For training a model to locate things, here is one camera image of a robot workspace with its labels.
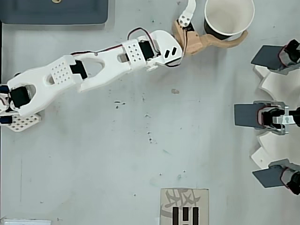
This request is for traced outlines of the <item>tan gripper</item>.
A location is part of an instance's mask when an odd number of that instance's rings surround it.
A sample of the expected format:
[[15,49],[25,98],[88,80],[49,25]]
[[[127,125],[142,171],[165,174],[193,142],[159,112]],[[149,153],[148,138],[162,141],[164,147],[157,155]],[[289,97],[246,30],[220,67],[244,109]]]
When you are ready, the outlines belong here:
[[186,8],[172,24],[172,33],[182,49],[185,48],[186,54],[196,54],[202,46],[204,48],[209,46],[233,48],[238,46],[248,36],[248,31],[245,30],[240,37],[230,41],[220,40],[211,34],[205,34],[200,37],[191,23],[195,9],[196,0],[188,0]]

